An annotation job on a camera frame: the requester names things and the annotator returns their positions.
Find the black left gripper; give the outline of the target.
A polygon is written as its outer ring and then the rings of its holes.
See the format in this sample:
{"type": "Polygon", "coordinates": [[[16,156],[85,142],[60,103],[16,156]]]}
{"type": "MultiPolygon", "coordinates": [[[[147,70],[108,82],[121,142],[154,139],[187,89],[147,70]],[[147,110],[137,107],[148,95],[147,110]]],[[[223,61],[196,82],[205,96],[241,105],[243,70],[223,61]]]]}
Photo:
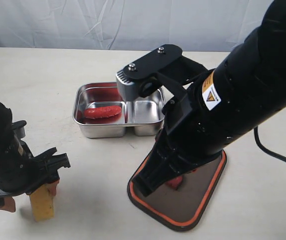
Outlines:
{"type": "Polygon", "coordinates": [[[20,120],[10,125],[8,135],[0,136],[0,210],[16,211],[13,197],[30,195],[42,185],[51,196],[56,196],[59,184],[58,170],[69,168],[67,154],[56,154],[55,147],[34,156],[26,142],[26,121],[20,120]]]}

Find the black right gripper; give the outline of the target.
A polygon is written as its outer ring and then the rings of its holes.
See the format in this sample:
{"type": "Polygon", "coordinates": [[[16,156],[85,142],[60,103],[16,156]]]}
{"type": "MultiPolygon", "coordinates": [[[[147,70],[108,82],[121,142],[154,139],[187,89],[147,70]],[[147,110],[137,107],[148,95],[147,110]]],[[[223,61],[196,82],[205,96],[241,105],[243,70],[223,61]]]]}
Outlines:
{"type": "Polygon", "coordinates": [[[172,97],[163,107],[164,126],[145,166],[132,179],[143,196],[221,155],[225,129],[219,118],[225,102],[207,99],[198,94],[182,99],[172,97]]]}

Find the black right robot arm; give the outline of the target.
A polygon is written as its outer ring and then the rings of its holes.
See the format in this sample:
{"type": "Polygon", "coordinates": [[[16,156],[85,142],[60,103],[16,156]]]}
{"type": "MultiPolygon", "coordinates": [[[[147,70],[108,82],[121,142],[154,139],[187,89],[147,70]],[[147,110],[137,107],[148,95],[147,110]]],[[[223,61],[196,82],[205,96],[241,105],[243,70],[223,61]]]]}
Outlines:
{"type": "Polygon", "coordinates": [[[222,149],[286,108],[286,0],[213,70],[165,107],[164,126],[133,184],[144,195],[215,160],[222,149]]]}

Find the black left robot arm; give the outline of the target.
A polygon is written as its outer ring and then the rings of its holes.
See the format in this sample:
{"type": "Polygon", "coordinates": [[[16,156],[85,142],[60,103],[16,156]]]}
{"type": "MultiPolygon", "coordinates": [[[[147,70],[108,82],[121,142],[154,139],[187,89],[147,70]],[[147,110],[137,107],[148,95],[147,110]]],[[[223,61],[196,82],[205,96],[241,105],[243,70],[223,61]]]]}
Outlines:
{"type": "Polygon", "coordinates": [[[26,194],[31,205],[57,194],[60,168],[69,168],[67,154],[55,147],[34,156],[26,142],[25,120],[14,122],[12,111],[0,102],[0,210],[15,212],[14,197],[26,194]]]}

